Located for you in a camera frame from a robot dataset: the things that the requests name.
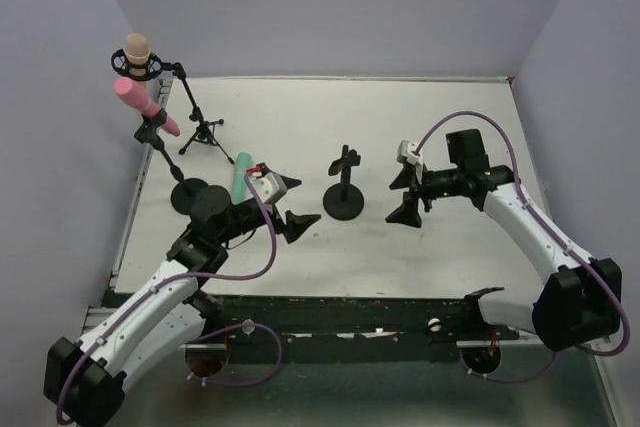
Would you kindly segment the green microphone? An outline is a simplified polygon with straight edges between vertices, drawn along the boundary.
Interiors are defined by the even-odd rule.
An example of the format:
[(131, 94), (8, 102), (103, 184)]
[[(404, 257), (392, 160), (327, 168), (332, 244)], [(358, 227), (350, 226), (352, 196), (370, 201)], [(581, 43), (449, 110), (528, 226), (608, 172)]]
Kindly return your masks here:
[(249, 153), (240, 152), (236, 156), (233, 164), (234, 171), (230, 191), (231, 202), (234, 205), (238, 205), (251, 197), (245, 181), (245, 173), (253, 166), (254, 162)]

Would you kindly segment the black round-base stand front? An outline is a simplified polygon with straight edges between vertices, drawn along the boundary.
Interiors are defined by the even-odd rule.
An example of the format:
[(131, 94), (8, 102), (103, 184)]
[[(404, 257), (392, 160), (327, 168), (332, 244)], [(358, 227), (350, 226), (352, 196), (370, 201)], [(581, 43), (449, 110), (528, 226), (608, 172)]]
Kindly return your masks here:
[(340, 176), (338, 183), (330, 186), (323, 196), (326, 213), (339, 221), (350, 221), (358, 217), (364, 209), (361, 190), (351, 183), (351, 170), (361, 164), (361, 156), (348, 145), (342, 146), (341, 155), (329, 168), (329, 176)]

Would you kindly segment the black round-base clip stand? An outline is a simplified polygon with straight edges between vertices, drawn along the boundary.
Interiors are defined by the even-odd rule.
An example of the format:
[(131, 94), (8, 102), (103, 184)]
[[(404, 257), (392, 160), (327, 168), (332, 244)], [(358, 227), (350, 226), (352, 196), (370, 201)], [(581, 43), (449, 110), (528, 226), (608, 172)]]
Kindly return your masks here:
[(199, 178), (186, 178), (180, 167), (174, 163), (166, 150), (164, 141), (158, 134), (158, 129), (166, 124), (167, 113), (164, 109), (160, 109), (153, 117), (143, 118), (142, 125), (134, 133), (134, 138), (142, 144), (149, 144), (164, 158), (173, 179), (176, 181), (170, 195), (171, 205), (176, 212), (189, 215), (197, 194), (208, 184)]

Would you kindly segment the pink microphone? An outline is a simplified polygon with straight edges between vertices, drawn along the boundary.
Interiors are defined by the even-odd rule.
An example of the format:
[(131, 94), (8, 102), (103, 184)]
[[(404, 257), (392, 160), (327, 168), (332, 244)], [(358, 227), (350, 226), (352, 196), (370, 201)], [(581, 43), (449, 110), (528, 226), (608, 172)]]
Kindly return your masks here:
[(114, 82), (114, 92), (127, 106), (138, 111), (142, 116), (152, 119), (160, 111), (160, 106), (151, 99), (146, 88), (128, 77), (121, 77)]

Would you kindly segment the black tripod shock-mount stand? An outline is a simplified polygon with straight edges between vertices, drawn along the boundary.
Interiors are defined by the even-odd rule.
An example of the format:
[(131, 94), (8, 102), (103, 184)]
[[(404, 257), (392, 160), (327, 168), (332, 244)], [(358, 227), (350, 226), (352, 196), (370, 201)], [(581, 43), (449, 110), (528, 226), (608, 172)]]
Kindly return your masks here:
[(184, 155), (192, 143), (199, 143), (211, 147), (218, 147), (228, 162), (233, 165), (234, 160), (215, 138), (215, 127), (224, 124), (223, 119), (206, 121), (205, 117), (197, 105), (187, 81), (187, 75), (180, 62), (164, 62), (155, 53), (151, 52), (147, 60), (134, 61), (119, 49), (111, 55), (111, 67), (121, 77), (127, 77), (134, 81), (150, 81), (158, 78), (163, 72), (170, 72), (174, 77), (182, 82), (182, 85), (191, 102), (191, 113), (189, 119), (197, 124), (194, 133), (189, 140), (179, 149), (178, 154)]

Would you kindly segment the beige microphone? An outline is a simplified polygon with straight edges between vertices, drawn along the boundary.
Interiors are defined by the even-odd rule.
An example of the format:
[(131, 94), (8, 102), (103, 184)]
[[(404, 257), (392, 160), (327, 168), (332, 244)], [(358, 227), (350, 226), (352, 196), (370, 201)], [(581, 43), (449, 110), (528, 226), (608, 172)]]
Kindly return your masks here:
[(130, 65), (129, 73), (135, 77), (143, 76), (151, 54), (147, 38), (140, 33), (129, 34), (125, 39), (124, 53)]

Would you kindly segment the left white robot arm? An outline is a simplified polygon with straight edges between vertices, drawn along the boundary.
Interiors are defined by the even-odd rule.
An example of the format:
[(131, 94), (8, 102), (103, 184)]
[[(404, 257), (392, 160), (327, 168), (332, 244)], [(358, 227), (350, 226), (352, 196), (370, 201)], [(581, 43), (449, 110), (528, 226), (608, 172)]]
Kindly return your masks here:
[(186, 230), (152, 277), (100, 325), (49, 348), (43, 392), (56, 406), (58, 425), (106, 425), (137, 376), (204, 331), (216, 313), (201, 288), (224, 279), (219, 270), (231, 240), (266, 227), (271, 238), (293, 243), (320, 219), (278, 212), (277, 202), (299, 179), (259, 164), (244, 171), (243, 182), (251, 196), (239, 204), (222, 186), (202, 188)]

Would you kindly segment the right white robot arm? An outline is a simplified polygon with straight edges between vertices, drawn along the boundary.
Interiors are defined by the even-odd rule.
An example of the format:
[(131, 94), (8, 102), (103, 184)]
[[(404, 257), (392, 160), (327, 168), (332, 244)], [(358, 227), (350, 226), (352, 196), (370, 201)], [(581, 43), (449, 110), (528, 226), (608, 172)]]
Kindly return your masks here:
[(536, 335), (554, 352), (607, 337), (620, 328), (614, 306), (621, 297), (621, 270), (576, 246), (517, 186), (513, 170), (491, 165), (476, 129), (446, 137), (453, 168), (430, 170), (414, 142), (397, 150), (401, 172), (391, 183), (403, 192), (401, 205), (386, 220), (418, 228), (433, 201), (464, 197), (496, 222), (525, 254), (543, 288), (537, 295), (513, 295), (501, 287), (469, 295), (482, 321)]

